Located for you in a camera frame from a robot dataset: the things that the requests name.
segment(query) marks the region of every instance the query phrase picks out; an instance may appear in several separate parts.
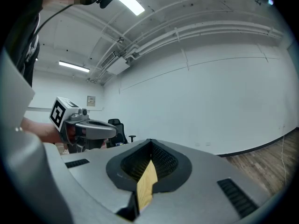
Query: white cord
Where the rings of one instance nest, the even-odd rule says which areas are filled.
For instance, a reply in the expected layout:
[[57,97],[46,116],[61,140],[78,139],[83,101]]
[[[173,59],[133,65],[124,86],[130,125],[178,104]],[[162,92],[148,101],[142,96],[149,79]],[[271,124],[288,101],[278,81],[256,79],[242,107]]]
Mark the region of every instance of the white cord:
[[283,164],[284,169],[285,169],[284,159],[283,159],[283,157],[282,157],[282,155],[283,155],[283,151],[284,151],[284,141],[285,141],[285,136],[284,136],[284,138],[282,139],[282,150],[281,150],[281,161],[282,161],[282,164]]

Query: black shirt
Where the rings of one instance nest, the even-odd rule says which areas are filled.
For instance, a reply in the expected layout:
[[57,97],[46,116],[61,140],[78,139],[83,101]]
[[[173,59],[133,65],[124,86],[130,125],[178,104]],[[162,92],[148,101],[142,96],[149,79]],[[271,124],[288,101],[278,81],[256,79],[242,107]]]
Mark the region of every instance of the black shirt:
[[42,4],[43,0],[32,0],[13,25],[5,41],[7,52],[17,69],[21,72],[25,65],[23,76],[30,86],[32,86],[34,63],[39,53],[39,43],[28,61],[25,61],[25,54],[30,46],[29,40],[37,27]]

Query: white ceiling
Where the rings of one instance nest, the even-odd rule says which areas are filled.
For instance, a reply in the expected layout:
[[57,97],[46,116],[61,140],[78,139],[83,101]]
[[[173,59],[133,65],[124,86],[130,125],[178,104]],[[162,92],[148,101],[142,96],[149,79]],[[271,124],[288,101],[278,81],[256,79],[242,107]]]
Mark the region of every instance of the white ceiling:
[[[135,16],[118,0],[105,9],[97,3],[74,5],[50,20],[39,33],[41,44],[36,70],[96,78],[96,68],[112,51],[142,46],[190,24],[207,21],[245,21],[282,31],[267,0],[137,0],[145,11]],[[66,5],[54,1],[41,11],[41,23]],[[116,41],[124,38],[122,44]],[[91,69],[83,73],[58,65],[63,60]]]

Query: person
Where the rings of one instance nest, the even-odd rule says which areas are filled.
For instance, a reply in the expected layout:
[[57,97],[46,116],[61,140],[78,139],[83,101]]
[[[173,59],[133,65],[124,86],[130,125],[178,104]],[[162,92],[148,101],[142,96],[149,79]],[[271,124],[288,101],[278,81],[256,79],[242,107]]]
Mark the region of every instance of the person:
[[[39,54],[40,44],[38,35],[28,45],[30,38],[38,29],[40,23],[39,12],[52,0],[33,0],[24,9],[18,18],[5,42],[5,48],[10,58],[16,65],[19,72],[32,87],[33,68]],[[83,4],[86,0],[65,0],[68,4]],[[58,130],[52,124],[41,124],[30,119],[23,118],[21,128],[36,134],[42,142],[62,142]],[[75,128],[68,128],[68,135],[72,140],[75,135]]]

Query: blue light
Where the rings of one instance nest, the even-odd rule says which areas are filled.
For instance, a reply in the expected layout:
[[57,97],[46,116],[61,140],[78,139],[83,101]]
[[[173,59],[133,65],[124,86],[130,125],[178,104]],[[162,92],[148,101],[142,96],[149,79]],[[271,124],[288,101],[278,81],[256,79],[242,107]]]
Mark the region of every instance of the blue light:
[[274,1],[273,1],[273,0],[268,0],[268,3],[269,3],[270,5],[273,5]]

